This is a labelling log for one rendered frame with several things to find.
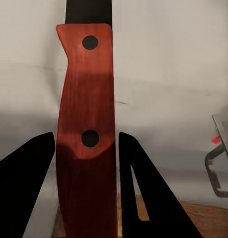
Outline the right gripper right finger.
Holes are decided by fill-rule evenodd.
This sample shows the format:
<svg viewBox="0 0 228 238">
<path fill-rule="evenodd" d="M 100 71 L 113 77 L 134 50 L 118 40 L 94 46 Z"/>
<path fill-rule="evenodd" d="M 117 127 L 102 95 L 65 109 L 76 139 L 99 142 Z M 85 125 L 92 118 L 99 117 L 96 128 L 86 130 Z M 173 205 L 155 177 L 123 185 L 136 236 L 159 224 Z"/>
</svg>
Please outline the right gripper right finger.
<svg viewBox="0 0 228 238">
<path fill-rule="evenodd" d="M 123 238 L 203 238 L 139 141 L 119 132 Z M 133 167 L 142 195 L 135 195 Z M 144 200 L 150 221 L 139 219 L 136 197 Z"/>
</svg>

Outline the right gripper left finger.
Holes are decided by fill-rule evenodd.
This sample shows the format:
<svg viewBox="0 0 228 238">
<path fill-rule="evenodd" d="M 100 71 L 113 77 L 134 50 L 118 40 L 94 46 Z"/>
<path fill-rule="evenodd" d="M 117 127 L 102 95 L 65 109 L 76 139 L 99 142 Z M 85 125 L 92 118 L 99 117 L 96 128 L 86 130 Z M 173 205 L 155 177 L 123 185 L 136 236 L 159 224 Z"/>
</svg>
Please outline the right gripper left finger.
<svg viewBox="0 0 228 238">
<path fill-rule="evenodd" d="M 0 161 L 0 238 L 22 238 L 54 152 L 49 132 Z"/>
</svg>

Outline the parer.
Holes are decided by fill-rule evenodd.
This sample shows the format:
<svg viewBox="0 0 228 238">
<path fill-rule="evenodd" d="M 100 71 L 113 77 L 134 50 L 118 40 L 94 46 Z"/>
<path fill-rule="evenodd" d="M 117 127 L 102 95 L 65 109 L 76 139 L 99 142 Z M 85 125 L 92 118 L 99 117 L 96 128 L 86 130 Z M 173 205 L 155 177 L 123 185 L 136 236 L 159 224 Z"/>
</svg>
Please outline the parer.
<svg viewBox="0 0 228 238">
<path fill-rule="evenodd" d="M 66 238 L 118 238 L 112 0 L 67 0 L 57 140 Z"/>
</svg>

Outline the cutting board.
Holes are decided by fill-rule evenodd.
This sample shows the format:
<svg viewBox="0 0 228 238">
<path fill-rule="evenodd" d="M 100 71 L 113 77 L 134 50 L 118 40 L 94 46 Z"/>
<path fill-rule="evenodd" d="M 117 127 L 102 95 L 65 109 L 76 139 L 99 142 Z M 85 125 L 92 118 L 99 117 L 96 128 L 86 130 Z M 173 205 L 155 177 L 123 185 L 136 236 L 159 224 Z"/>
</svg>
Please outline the cutting board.
<svg viewBox="0 0 228 238">
<path fill-rule="evenodd" d="M 150 221 L 144 200 L 136 197 L 139 219 Z M 228 238 L 228 209 L 180 203 L 203 238 Z M 117 194 L 118 238 L 123 238 L 121 195 Z M 65 227 L 58 206 L 51 238 L 66 238 Z"/>
</svg>

